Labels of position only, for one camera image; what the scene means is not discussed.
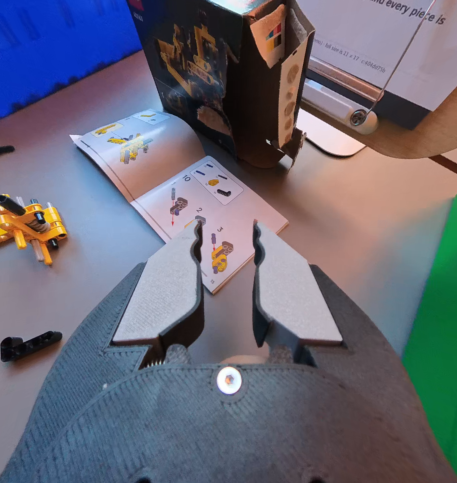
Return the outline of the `dark lego set box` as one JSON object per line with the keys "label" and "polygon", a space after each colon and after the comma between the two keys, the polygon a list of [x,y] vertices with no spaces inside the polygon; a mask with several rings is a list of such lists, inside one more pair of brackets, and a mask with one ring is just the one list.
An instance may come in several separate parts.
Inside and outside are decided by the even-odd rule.
{"label": "dark lego set box", "polygon": [[294,164],[315,28],[297,1],[127,1],[164,109],[259,168]]}

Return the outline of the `white printed sign board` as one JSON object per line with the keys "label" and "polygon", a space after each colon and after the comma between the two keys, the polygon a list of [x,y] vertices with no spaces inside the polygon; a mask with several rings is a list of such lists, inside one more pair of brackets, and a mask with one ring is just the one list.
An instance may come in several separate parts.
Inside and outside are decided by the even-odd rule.
{"label": "white printed sign board", "polygon": [[311,59],[384,93],[374,111],[405,129],[457,87],[457,1],[298,1]]}

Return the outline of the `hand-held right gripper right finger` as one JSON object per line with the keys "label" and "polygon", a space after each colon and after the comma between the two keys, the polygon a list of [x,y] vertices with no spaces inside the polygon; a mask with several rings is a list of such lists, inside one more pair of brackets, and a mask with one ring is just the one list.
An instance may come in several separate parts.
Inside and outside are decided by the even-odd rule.
{"label": "hand-held right gripper right finger", "polygon": [[340,345],[342,335],[308,261],[254,224],[253,333],[258,347]]}

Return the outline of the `yellow lego assembly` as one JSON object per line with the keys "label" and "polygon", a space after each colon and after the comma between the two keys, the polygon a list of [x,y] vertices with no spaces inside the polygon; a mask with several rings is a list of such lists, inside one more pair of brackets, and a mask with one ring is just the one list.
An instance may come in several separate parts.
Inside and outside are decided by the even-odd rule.
{"label": "yellow lego assembly", "polygon": [[59,241],[67,238],[67,230],[57,209],[37,199],[24,206],[22,199],[0,195],[0,243],[13,239],[19,250],[31,245],[38,262],[52,265],[50,249],[57,250]]}

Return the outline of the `green plastic bin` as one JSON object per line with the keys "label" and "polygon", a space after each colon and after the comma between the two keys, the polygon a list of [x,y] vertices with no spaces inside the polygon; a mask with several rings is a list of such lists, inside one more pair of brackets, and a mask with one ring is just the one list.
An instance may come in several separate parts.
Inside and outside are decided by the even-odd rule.
{"label": "green plastic bin", "polygon": [[429,424],[457,474],[457,196],[403,356]]}

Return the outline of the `blue plastic bin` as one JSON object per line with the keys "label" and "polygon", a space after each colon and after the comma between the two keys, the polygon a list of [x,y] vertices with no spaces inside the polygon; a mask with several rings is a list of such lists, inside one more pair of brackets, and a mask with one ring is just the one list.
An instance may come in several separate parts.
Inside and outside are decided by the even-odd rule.
{"label": "blue plastic bin", "polygon": [[140,49],[126,1],[0,1],[0,118]]}

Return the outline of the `black angled lego beam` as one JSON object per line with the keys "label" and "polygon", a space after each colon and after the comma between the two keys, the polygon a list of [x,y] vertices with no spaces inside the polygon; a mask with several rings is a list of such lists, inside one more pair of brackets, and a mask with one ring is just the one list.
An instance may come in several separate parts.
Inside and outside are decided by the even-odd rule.
{"label": "black angled lego beam", "polygon": [[2,362],[12,362],[49,347],[63,337],[59,331],[47,331],[32,339],[24,341],[20,337],[6,337],[0,343]]}

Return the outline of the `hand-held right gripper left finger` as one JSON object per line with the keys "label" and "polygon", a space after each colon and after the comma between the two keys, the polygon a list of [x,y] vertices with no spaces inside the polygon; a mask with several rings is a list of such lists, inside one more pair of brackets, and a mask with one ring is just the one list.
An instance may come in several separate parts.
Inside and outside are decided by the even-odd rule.
{"label": "hand-held right gripper left finger", "polygon": [[150,257],[113,336],[114,345],[191,345],[204,329],[201,221]]}

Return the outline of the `curved wooden board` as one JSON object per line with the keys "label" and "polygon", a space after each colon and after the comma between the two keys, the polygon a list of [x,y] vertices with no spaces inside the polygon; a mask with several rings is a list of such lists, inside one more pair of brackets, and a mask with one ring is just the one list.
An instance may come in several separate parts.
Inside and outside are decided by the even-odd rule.
{"label": "curved wooden board", "polygon": [[301,101],[300,107],[358,142],[389,157],[421,159],[457,148],[457,87],[414,130],[406,130],[390,120],[381,118],[378,128],[373,133],[363,135],[318,111],[304,100]]}

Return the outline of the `white bracket with screw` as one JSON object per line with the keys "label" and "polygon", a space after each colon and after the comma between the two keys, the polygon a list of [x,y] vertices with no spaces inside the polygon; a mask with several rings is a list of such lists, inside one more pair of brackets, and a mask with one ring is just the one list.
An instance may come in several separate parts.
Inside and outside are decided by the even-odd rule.
{"label": "white bracket with screw", "polygon": [[306,79],[302,98],[316,110],[360,134],[368,135],[378,128],[378,118],[372,111],[332,91],[322,84]]}

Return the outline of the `silver stand base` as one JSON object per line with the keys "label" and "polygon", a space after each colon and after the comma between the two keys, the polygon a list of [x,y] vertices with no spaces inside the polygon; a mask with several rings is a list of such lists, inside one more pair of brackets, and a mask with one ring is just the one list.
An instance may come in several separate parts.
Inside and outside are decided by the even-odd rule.
{"label": "silver stand base", "polygon": [[298,112],[297,128],[306,133],[308,142],[331,156],[350,157],[366,147],[302,108]]}

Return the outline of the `lego instruction booklet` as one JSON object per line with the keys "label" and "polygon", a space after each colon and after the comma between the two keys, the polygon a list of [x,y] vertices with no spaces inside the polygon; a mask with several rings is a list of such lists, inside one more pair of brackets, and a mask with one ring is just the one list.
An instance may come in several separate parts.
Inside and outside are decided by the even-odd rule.
{"label": "lego instruction booklet", "polygon": [[201,273],[212,294],[253,257],[254,220],[274,233],[288,224],[174,115],[145,110],[70,137],[164,242],[202,222]]}

